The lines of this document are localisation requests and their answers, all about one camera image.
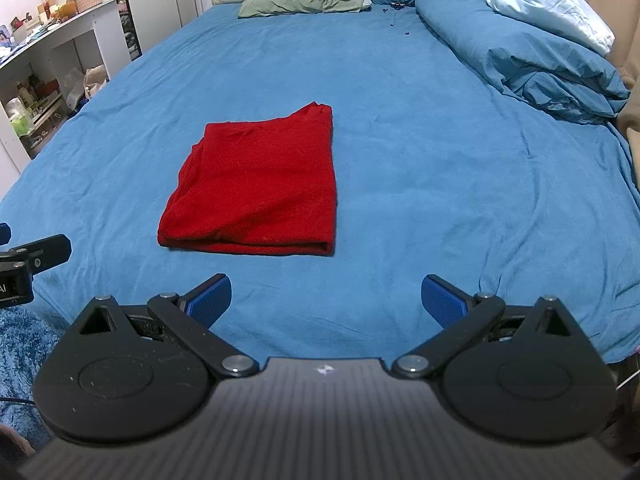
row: red towel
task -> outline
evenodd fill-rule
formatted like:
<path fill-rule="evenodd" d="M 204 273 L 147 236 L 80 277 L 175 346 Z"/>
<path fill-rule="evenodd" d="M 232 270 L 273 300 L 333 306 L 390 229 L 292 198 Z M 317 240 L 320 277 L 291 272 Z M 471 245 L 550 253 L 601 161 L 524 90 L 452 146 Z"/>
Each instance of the red towel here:
<path fill-rule="evenodd" d="M 334 252 L 332 110 L 208 124 L 178 176 L 158 243 L 231 254 Z"/>

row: white cable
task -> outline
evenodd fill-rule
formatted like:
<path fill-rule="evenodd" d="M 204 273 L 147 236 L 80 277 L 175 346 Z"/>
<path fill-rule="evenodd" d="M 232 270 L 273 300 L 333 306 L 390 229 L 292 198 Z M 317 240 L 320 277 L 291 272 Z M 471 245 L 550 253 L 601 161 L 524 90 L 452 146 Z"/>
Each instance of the white cable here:
<path fill-rule="evenodd" d="M 631 375 L 629 375 L 629 377 L 627 377 L 624 381 L 622 381 L 618 387 L 616 388 L 616 391 L 618 391 L 620 388 L 622 388 L 622 386 L 624 386 L 625 384 L 627 384 L 631 379 L 633 379 L 636 375 L 640 374 L 640 370 L 636 370 L 635 372 L 633 372 Z"/>

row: white desk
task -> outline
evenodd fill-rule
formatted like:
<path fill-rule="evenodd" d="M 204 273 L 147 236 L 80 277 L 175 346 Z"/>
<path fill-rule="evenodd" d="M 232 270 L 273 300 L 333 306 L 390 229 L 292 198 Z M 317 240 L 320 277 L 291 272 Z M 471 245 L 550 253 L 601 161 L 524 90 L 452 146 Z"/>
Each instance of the white desk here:
<path fill-rule="evenodd" d="M 0 84 L 13 84 L 12 75 L 28 64 L 36 72 L 62 82 L 71 68 L 78 65 L 78 55 L 70 42 L 90 31 L 94 32 L 109 79 L 113 79 L 131 62 L 131 58 L 120 23 L 118 4 L 115 0 L 109 0 L 50 30 L 0 65 Z M 31 159 L 1 106 L 0 142 L 17 171 L 23 172 Z"/>

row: blue gripper pad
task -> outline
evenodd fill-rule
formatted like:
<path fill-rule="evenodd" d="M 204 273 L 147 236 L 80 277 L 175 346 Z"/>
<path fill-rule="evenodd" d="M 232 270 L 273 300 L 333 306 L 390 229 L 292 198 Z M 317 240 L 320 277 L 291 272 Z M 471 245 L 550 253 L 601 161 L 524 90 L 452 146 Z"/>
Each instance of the blue gripper pad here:
<path fill-rule="evenodd" d="M 472 300 L 473 298 L 433 274 L 422 280 L 422 306 L 443 328 L 465 317 Z"/>
<path fill-rule="evenodd" d="M 0 224 L 0 245 L 5 245 L 11 240 L 11 229 L 7 224 Z"/>
<path fill-rule="evenodd" d="M 231 305 L 231 280 L 216 274 L 210 280 L 180 297 L 178 306 L 198 323 L 211 327 Z"/>

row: blue bed sheet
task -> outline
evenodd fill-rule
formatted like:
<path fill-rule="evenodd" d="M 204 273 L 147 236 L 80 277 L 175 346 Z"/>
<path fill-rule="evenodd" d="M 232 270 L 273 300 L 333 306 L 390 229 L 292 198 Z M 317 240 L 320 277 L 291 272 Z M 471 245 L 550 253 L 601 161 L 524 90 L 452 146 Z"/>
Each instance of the blue bed sheet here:
<path fill-rule="evenodd" d="M 238 20 L 217 6 L 132 63 L 0 204 L 15 244 L 63 232 L 71 260 L 36 276 L 33 309 L 71 322 L 95 294 L 144 303 L 229 275 L 212 330 L 268 356 L 381 356 L 440 327 L 434 272 L 514 304 L 559 296 L 606 360 L 640 343 L 640 196 L 612 127 L 501 95 L 415 9 Z M 335 256 L 169 250 L 158 221 L 211 121 L 334 109 Z"/>

